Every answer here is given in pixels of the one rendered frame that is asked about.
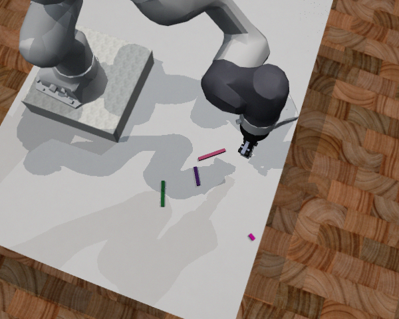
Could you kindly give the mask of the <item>pink rod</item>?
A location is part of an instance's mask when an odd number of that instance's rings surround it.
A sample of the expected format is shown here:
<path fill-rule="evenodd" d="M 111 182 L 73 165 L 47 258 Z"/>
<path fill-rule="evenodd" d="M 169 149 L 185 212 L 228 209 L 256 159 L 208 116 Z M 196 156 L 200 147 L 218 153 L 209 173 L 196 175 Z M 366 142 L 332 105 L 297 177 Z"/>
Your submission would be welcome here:
<path fill-rule="evenodd" d="M 221 149 L 221 150 L 217 150 L 217 151 L 212 152 L 212 153 L 210 153 L 210 154 L 206 154 L 206 155 L 204 155 L 204 156 L 201 156 L 201 157 L 199 157 L 198 159 L 199 159 L 199 161 L 201 161 L 201 160 L 210 158 L 210 157 L 212 157 L 212 156 L 216 156 L 216 155 L 218 155 L 218 154 L 221 154 L 221 153 L 223 153 L 223 152 L 225 152 L 225 148 L 223 148 L 223 149 Z"/>

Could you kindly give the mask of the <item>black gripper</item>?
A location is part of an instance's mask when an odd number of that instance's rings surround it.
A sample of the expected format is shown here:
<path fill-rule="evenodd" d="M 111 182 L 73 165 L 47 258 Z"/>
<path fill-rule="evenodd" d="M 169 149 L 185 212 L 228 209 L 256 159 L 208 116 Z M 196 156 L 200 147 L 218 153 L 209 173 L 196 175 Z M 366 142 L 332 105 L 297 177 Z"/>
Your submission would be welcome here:
<path fill-rule="evenodd" d="M 250 155 L 253 152 L 253 148 L 257 147 L 257 144 L 258 144 L 257 142 L 264 140 L 269 135 L 269 133 L 266 135 L 255 136 L 253 134 L 248 133 L 246 130 L 244 130 L 243 127 L 241 126 L 241 124 L 240 124 L 240 130 L 244 136 L 243 137 L 244 144 L 241 145 L 241 147 L 238 149 L 238 152 L 241 154 L 241 156 L 249 159 Z M 250 153 L 249 153 L 249 151 L 250 151 Z"/>

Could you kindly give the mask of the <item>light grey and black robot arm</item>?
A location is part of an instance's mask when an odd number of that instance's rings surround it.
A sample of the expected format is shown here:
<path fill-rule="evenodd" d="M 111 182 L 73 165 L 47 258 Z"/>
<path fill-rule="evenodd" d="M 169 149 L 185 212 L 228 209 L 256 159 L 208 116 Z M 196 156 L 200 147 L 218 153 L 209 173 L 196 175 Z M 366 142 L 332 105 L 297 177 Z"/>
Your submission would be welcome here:
<path fill-rule="evenodd" d="M 255 136 L 298 119 L 283 70 L 264 64 L 267 38 L 233 0 L 131 0 L 164 26 L 206 12 L 223 31 L 223 43 L 201 79 L 206 99 Z M 19 36 L 23 58 L 40 67 L 36 90 L 77 109 L 104 94 L 108 79 L 85 34 L 75 29 L 83 0 L 31 0 Z M 40 78 L 40 79 L 39 79 Z"/>

